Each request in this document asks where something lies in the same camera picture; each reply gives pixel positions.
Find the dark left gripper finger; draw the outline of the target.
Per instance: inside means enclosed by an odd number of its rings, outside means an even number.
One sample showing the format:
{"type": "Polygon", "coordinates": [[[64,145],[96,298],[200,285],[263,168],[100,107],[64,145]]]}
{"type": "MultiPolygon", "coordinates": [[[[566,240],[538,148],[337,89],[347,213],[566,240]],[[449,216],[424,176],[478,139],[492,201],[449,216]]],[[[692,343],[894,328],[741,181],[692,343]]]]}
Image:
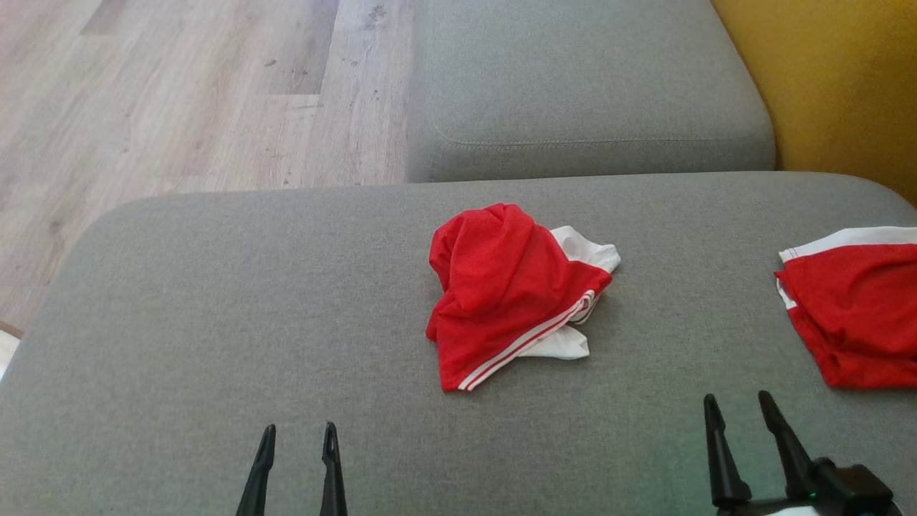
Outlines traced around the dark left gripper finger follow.
{"type": "Polygon", "coordinates": [[[325,466],[323,497],[319,514],[321,516],[347,516],[346,490],[343,481],[340,458],[340,442],[334,422],[325,425],[322,461],[325,466]]]}
{"type": "Polygon", "coordinates": [[[269,473],[273,467],[277,428],[269,424],[263,431],[258,450],[250,467],[236,516],[265,515],[269,473]]]}

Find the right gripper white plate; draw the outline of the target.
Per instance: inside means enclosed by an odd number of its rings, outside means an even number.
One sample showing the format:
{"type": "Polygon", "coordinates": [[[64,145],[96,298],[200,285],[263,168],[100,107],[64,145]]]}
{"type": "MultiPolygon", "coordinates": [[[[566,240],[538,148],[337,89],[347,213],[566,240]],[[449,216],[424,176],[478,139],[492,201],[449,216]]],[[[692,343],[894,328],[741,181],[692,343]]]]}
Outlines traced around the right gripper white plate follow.
{"type": "Polygon", "coordinates": [[[821,469],[834,466],[827,457],[812,459],[786,421],[773,396],[760,390],[759,405],[773,435],[782,462],[784,499],[752,500],[752,492],[738,473],[725,436],[725,421],[714,394],[704,396],[704,422],[711,503],[716,515],[819,515],[816,504],[827,500],[821,469]]]}

